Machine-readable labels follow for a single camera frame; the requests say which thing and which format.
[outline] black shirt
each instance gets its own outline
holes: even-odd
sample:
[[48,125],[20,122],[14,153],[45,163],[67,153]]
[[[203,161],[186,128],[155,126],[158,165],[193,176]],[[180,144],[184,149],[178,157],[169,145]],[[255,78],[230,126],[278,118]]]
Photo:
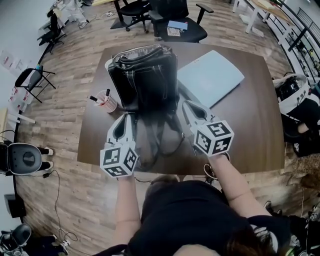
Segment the black shirt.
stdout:
[[272,216],[239,216],[224,195],[202,181],[172,184],[150,195],[143,205],[141,228],[128,245],[119,245],[97,256],[125,249],[132,256],[171,256],[183,245],[202,245],[223,255],[232,234],[266,227],[278,247],[290,240],[289,221]]

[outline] hair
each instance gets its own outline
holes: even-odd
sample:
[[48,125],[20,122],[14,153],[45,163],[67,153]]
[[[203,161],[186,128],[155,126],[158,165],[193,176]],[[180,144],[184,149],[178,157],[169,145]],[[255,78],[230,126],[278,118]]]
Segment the hair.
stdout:
[[270,236],[260,240],[252,229],[236,232],[226,245],[226,256],[284,256],[276,253]]

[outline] white robot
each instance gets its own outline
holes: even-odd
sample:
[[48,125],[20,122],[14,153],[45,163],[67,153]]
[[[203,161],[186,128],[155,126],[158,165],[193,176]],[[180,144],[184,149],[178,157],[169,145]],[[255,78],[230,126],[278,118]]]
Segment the white robot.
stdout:
[[[209,108],[191,100],[183,102],[182,111],[197,149],[207,156],[230,149],[235,134],[226,121],[221,121]],[[136,128],[135,114],[126,113],[108,130],[104,149],[100,152],[100,168],[110,177],[132,175],[139,157],[135,152]]]

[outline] pen holder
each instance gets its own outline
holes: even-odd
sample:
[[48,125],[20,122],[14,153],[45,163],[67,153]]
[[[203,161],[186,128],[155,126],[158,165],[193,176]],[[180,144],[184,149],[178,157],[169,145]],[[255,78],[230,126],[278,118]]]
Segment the pen holder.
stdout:
[[100,91],[95,97],[98,99],[98,101],[101,101],[100,103],[95,103],[95,106],[105,108],[105,110],[108,113],[111,113],[116,110],[117,108],[117,102],[114,98],[112,98],[111,94],[109,96],[106,96],[107,90]]

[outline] dark brown tabletop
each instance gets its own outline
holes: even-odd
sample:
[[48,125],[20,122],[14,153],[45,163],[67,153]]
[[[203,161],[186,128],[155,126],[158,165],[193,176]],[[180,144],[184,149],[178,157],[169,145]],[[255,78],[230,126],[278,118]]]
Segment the dark brown tabletop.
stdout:
[[[284,138],[282,121],[276,92],[270,72],[262,56],[248,52],[214,45],[164,42],[172,47],[178,57],[178,68],[189,64],[211,50],[215,50],[244,75],[244,80],[227,96],[220,100],[211,109],[221,120],[226,120],[234,131],[234,139],[229,151],[231,163],[241,173],[255,173],[284,168]],[[85,113],[83,116],[78,156],[79,162],[100,165],[100,150],[104,148],[108,129],[122,114],[120,110],[109,114],[101,107],[94,106],[89,96],[110,89],[111,95],[121,106],[121,101],[111,77],[105,69],[105,63],[121,51],[144,44],[130,44],[107,48],[103,51],[96,70],[92,87],[88,95]],[[191,132],[182,115],[180,95],[177,116],[188,137]],[[175,149],[179,144],[178,134],[164,130],[161,145],[168,151]],[[137,126],[136,148],[143,165],[153,161],[150,153],[145,126],[141,121]],[[191,144],[185,139],[179,149],[171,156],[159,156],[148,172],[178,175],[203,175],[203,166],[208,160],[202,156],[195,156]]]

